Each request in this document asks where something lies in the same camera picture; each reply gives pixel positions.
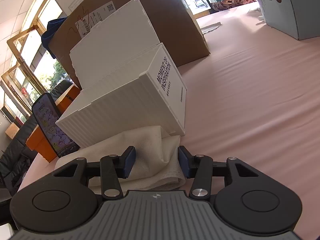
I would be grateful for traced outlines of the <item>woman in patterned shirt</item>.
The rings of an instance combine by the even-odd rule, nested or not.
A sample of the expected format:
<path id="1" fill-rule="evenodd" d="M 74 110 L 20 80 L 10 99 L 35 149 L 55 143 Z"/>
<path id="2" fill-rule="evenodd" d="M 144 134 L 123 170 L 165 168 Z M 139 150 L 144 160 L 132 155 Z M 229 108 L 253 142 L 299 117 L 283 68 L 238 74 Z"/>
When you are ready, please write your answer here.
<path id="1" fill-rule="evenodd" d="M 224 11 L 241 5 L 256 2 L 257 0 L 221 0 L 213 3 L 212 7 L 215 11 Z"/>

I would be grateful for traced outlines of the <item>large brown cardboard box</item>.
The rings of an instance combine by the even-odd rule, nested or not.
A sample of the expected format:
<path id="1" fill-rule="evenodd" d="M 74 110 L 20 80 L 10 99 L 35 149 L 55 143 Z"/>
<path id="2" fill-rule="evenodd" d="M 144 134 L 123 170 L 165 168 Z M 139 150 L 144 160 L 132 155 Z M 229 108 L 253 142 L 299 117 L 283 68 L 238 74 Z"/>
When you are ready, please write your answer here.
<path id="1" fill-rule="evenodd" d="M 76 22 L 87 20 L 89 13 L 108 2 L 118 9 L 130 0 L 84 0 L 67 17 L 49 43 L 50 50 L 77 86 L 69 56 L 81 40 Z M 198 23 L 185 0 L 140 0 L 160 41 L 164 43 L 176 66 L 201 59 L 210 54 Z"/>

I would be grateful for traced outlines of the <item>white ribbed storage box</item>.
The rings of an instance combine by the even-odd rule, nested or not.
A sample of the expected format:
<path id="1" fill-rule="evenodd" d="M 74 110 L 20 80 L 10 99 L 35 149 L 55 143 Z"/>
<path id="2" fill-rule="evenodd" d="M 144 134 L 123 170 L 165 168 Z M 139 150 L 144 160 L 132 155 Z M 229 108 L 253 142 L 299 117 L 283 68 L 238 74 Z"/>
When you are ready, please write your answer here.
<path id="1" fill-rule="evenodd" d="M 98 22 L 69 55 L 82 89 L 57 126 L 81 148 L 146 126 L 185 135 L 187 88 L 140 0 Z"/>

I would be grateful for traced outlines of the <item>black leather sofa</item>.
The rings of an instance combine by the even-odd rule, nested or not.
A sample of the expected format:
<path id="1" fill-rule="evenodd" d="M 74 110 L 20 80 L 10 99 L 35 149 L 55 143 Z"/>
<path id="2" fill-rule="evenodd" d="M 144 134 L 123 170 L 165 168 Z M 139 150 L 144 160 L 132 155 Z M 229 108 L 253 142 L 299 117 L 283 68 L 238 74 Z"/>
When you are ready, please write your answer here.
<path id="1" fill-rule="evenodd" d="M 11 196 L 17 193 L 25 173 L 29 170 L 37 152 L 27 146 L 27 140 L 37 126 L 35 116 L 29 119 L 16 133 L 1 156 L 1 183 Z"/>

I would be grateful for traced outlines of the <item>wall notice poster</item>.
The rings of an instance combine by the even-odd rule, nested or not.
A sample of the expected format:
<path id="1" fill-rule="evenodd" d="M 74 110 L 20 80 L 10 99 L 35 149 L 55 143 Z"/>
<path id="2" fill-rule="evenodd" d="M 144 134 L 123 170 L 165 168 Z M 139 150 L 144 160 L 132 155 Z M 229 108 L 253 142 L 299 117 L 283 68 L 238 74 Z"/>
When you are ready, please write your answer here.
<path id="1" fill-rule="evenodd" d="M 73 12 L 82 2 L 83 0 L 74 0 L 70 5 L 69 5 L 69 10 Z"/>

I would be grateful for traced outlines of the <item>beige cloth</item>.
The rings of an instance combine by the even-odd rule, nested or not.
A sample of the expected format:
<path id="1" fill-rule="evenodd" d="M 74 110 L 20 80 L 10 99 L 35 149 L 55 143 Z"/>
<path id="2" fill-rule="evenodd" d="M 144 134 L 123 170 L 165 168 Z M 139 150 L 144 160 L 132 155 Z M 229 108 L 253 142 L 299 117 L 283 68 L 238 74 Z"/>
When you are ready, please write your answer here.
<path id="1" fill-rule="evenodd" d="M 179 145 L 180 136 L 170 136 L 160 126 L 142 127 L 121 132 L 64 156 L 57 161 L 55 169 L 78 157 L 95 162 L 107 155 L 122 155 L 129 146 L 134 146 L 136 161 L 129 177 L 119 180 L 122 191 L 174 190 L 185 184 L 178 162 Z"/>

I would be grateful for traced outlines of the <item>smartphone with cartoon screen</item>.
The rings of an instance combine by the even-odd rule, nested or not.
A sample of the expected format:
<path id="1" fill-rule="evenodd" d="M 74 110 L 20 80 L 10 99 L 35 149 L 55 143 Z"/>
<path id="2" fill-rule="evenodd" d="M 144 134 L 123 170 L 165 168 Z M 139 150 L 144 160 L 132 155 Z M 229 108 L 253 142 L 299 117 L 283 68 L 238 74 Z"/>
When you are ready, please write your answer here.
<path id="1" fill-rule="evenodd" d="M 42 94 L 32 105 L 32 113 L 38 126 L 58 157 L 79 150 L 79 146 L 57 125 L 61 113 L 50 93 Z"/>

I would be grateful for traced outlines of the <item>orange cardboard box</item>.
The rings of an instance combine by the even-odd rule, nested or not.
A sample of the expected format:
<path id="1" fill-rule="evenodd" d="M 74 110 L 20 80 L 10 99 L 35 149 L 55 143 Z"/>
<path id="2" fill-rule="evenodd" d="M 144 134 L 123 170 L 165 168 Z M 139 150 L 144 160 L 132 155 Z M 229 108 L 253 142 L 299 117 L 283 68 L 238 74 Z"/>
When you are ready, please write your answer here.
<path id="1" fill-rule="evenodd" d="M 40 124 L 27 139 L 27 146 L 30 150 L 42 155 L 49 163 L 64 155 L 67 147 L 73 143 L 72 139 L 65 135 L 55 122 L 79 94 L 80 89 L 72 84 L 55 100 L 56 107 L 49 106 L 50 101 L 46 98 L 42 98 L 33 106 L 35 117 Z"/>

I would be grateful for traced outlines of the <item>blue cloth on box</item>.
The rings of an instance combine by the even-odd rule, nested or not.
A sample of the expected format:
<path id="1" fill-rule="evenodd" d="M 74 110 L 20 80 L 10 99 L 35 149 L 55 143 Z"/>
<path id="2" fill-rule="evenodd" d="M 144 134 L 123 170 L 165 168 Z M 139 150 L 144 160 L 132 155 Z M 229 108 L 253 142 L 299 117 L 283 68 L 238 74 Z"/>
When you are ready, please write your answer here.
<path id="1" fill-rule="evenodd" d="M 56 56 L 49 48 L 49 43 L 52 40 L 53 36 L 57 32 L 57 30 L 61 27 L 63 22 L 67 19 L 67 17 L 57 18 L 54 20 L 50 20 L 47 24 L 47 30 L 41 35 L 41 43 L 43 47 L 49 52 L 53 59 L 56 59 Z"/>

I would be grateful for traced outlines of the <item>light blue carton box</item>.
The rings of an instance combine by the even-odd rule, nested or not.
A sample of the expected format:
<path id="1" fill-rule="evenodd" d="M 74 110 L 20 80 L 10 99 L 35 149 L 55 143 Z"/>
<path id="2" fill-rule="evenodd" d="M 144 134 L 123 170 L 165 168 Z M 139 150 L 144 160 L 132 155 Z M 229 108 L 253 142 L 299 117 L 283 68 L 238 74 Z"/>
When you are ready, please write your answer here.
<path id="1" fill-rule="evenodd" d="M 267 25 L 297 39 L 319 36 L 319 0 L 258 0 Z"/>

